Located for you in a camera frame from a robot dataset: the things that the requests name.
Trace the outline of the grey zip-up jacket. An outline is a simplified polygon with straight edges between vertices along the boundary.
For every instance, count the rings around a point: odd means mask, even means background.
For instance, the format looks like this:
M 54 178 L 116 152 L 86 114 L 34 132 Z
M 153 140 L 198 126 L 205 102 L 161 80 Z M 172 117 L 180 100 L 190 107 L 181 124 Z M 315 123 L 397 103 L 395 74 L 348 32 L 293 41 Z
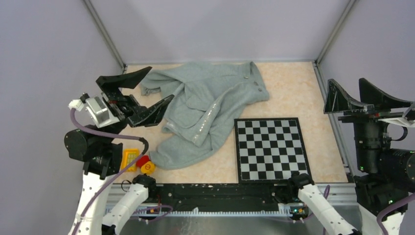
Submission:
M 164 170 L 182 169 L 211 157 L 224 145 L 246 106 L 270 98 L 254 62 L 191 62 L 153 70 L 140 89 L 142 95 L 173 96 L 162 127 L 170 137 L 149 153 L 150 160 Z

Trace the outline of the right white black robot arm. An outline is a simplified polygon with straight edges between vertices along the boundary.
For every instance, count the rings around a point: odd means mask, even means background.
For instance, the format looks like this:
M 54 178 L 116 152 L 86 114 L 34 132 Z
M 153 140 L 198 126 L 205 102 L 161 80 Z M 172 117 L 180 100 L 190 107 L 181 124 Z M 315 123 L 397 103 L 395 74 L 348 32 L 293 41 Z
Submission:
M 415 104 L 387 94 L 365 78 L 359 79 L 359 99 L 334 79 L 327 82 L 324 112 L 341 113 L 352 123 L 358 169 L 355 193 L 361 229 L 348 223 L 302 173 L 288 179 L 287 196 L 303 202 L 330 235 L 397 235 L 408 204 L 415 198 L 415 152 L 392 148 L 388 126 L 403 128 L 402 138 L 415 125 Z

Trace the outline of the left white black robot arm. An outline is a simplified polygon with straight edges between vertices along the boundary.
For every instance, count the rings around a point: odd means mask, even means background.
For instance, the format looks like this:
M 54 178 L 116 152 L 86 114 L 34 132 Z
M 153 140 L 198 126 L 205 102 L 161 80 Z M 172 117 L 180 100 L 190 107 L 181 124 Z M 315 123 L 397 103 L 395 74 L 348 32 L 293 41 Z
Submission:
M 148 173 L 136 176 L 127 192 L 109 213 L 107 199 L 115 179 L 127 170 L 122 165 L 123 145 L 114 139 L 135 140 L 143 144 L 131 165 L 145 159 L 149 149 L 143 137 L 122 135 L 127 126 L 158 125 L 172 101 L 169 95 L 150 107 L 142 106 L 133 95 L 124 95 L 123 88 L 134 89 L 150 72 L 145 67 L 132 73 L 100 76 L 96 83 L 101 94 L 82 94 L 69 103 L 70 119 L 75 126 L 65 134 L 64 145 L 71 159 L 83 163 L 83 184 L 72 235 L 117 235 L 144 202 L 157 196 L 156 181 Z

